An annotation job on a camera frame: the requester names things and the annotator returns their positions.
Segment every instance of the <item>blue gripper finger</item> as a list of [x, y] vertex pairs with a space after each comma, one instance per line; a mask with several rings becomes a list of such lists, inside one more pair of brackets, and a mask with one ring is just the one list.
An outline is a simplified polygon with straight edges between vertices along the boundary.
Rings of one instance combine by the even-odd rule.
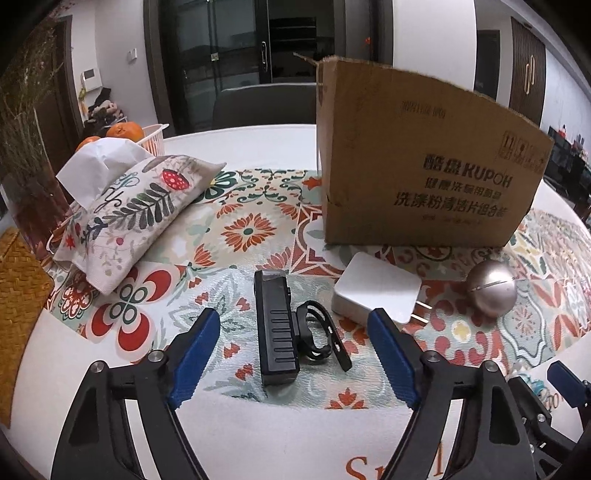
[[[422, 367], [416, 363], [413, 365], [412, 360], [418, 361], [420, 347], [410, 335], [398, 331], [383, 309], [376, 309], [369, 314], [367, 331], [394, 394], [404, 401], [408, 408], [415, 410], [421, 402], [416, 388], [417, 368]], [[409, 359], [408, 353], [415, 358]]]
[[548, 367], [546, 378], [571, 408], [584, 407], [586, 403], [591, 401], [587, 386], [560, 360]]
[[201, 322], [200, 330], [194, 333], [192, 343], [173, 372], [174, 387], [168, 396], [172, 409], [179, 408], [182, 402], [193, 396], [219, 336], [220, 317], [215, 310], [209, 309], [207, 318]]

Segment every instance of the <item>glass door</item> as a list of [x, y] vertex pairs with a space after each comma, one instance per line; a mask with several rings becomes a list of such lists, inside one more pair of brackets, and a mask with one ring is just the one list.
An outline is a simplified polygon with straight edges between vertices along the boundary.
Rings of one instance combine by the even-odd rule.
[[163, 0], [161, 36], [175, 128], [211, 128], [224, 89], [271, 81], [266, 0]]

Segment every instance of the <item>white power adapter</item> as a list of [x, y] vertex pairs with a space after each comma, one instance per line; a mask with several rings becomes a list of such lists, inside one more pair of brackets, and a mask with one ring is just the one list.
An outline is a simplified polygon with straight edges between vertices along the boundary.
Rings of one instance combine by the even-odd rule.
[[388, 262], [359, 252], [335, 284], [332, 309], [360, 325], [367, 325], [373, 309], [383, 308], [388, 316], [400, 324], [411, 317], [427, 323], [413, 314], [421, 290], [421, 278]]

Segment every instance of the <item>red mushroom print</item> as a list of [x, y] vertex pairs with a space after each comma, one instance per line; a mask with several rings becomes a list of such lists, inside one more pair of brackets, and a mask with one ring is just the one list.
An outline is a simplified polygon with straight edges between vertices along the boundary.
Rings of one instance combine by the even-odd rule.
[[174, 170], [169, 170], [167, 168], [163, 170], [162, 179], [164, 180], [164, 183], [173, 190], [185, 190], [189, 188], [189, 181]]

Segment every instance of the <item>chair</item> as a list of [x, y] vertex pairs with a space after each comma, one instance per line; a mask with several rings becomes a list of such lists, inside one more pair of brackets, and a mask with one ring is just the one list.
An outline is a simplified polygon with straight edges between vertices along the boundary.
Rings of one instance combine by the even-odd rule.
[[223, 90], [212, 129], [248, 125], [315, 124], [315, 83], [264, 83]]

